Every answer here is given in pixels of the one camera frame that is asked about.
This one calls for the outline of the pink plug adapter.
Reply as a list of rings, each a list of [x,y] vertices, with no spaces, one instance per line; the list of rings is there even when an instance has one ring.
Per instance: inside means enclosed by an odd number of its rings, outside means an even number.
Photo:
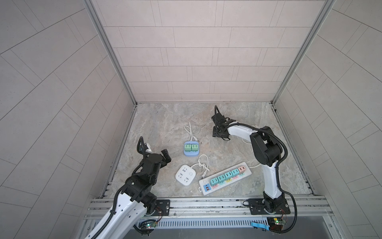
[[[242,165],[238,167],[238,170],[239,170],[239,174],[243,174],[246,171],[246,167]]]

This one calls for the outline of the white long power strip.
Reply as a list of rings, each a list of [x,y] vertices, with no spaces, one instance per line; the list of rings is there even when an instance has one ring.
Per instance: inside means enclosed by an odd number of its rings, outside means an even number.
[[[200,191],[208,195],[252,175],[245,162],[232,166],[199,181]]]

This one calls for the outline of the teal blue plug adapter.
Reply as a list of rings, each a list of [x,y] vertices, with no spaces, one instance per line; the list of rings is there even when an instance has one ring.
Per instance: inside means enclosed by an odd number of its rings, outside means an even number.
[[[211,185],[211,186],[215,186],[215,185],[217,185],[218,183],[219,183],[219,179],[218,179],[217,177],[212,178],[212,179],[210,180],[210,185]]]

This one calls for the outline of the green plug adapter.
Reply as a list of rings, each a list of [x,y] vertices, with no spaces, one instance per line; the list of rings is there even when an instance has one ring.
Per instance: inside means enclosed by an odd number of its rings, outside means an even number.
[[[189,143],[184,144],[184,151],[185,152],[192,151],[192,144],[189,144]]]
[[[191,144],[191,149],[192,151],[199,151],[199,144],[198,143]]]

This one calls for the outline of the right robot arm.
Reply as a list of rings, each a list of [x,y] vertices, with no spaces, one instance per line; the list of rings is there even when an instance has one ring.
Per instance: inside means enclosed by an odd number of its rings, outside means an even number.
[[[268,230],[273,233],[285,234],[293,229],[297,221],[297,205],[294,196],[282,189],[279,177],[279,166],[287,158],[288,149],[286,145],[268,126],[257,128],[244,123],[239,123],[234,119],[221,114],[217,106],[214,107],[214,115],[211,117],[213,127],[213,137],[223,140],[230,140],[230,136],[237,136],[251,142],[256,160],[262,166],[265,187],[263,191],[263,202],[260,205],[268,214],[286,211],[282,206],[287,204],[285,195],[289,195],[293,202],[294,218],[291,225],[286,229],[280,229],[276,225]]]

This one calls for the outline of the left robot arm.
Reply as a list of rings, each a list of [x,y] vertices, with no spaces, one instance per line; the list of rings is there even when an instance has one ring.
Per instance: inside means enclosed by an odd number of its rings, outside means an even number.
[[[172,159],[167,149],[163,149],[160,154],[152,153],[143,137],[138,140],[137,152],[143,159],[117,190],[108,213],[86,236],[87,239],[122,239],[132,228],[142,236],[148,236],[156,228],[160,219],[140,220],[155,211],[164,214],[156,206],[157,197],[151,193],[151,188],[157,183],[160,169]]]

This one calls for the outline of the blue square power socket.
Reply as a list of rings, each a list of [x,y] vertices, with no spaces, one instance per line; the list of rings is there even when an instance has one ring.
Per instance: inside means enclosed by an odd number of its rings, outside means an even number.
[[[186,141],[184,144],[186,144],[186,143],[193,144],[193,143],[198,143],[198,142],[197,141]],[[200,153],[200,144],[199,144],[199,151],[190,151],[190,152],[184,151],[184,155],[187,157],[195,157],[195,156],[198,156],[199,153]]]

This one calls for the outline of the white square power socket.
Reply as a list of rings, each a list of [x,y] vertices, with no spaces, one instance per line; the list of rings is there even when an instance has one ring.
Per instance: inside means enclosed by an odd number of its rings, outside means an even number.
[[[175,178],[184,186],[189,186],[196,176],[196,171],[188,165],[182,165],[177,171]]]

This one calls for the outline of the left circuit board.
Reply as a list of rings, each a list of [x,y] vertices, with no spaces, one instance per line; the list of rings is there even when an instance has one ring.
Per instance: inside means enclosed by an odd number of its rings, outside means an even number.
[[[139,230],[148,233],[149,231],[154,230],[157,227],[157,220],[146,220],[139,224]]]

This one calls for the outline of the circuit board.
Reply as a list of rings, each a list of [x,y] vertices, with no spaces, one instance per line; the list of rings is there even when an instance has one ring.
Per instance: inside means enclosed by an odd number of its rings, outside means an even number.
[[[281,232],[287,224],[287,221],[281,217],[268,217],[267,222],[269,224],[269,230],[277,233]]]
[[[157,227],[157,220],[146,220],[139,224],[139,230],[148,233],[149,231],[154,230]]]

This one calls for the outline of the blue tape piece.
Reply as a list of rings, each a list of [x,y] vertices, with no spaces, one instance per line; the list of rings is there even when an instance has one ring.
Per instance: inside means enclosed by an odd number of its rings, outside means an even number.
[[[269,230],[269,226],[262,223],[251,222],[251,226],[257,229],[262,229],[263,231]]]

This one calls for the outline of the right circuit board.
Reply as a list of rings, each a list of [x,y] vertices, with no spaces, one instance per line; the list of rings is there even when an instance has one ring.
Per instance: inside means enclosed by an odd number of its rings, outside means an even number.
[[[281,232],[287,224],[287,221],[281,217],[268,217],[267,222],[269,224],[269,230],[277,233]]]

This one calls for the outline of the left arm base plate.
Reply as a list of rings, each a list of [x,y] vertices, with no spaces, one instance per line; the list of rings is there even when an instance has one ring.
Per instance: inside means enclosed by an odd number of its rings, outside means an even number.
[[[149,204],[145,216],[168,216],[171,201],[168,199],[156,200],[155,204]]]

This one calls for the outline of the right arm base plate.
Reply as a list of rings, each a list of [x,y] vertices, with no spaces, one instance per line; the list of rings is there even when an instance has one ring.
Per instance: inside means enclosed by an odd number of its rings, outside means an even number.
[[[271,198],[252,198],[243,203],[244,206],[249,207],[251,215],[281,215],[290,214],[290,207],[287,200],[280,196],[276,199]]]

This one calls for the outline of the aluminium rail frame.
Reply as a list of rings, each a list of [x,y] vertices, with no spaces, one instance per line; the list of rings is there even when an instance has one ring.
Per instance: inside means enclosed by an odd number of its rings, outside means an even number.
[[[243,202],[250,197],[191,197],[168,198],[170,205],[162,219],[185,218],[248,218],[252,217],[250,207]],[[333,216],[334,213],[324,196],[295,196],[298,216]],[[112,206],[111,199],[93,199],[85,211],[85,220],[100,220]]]

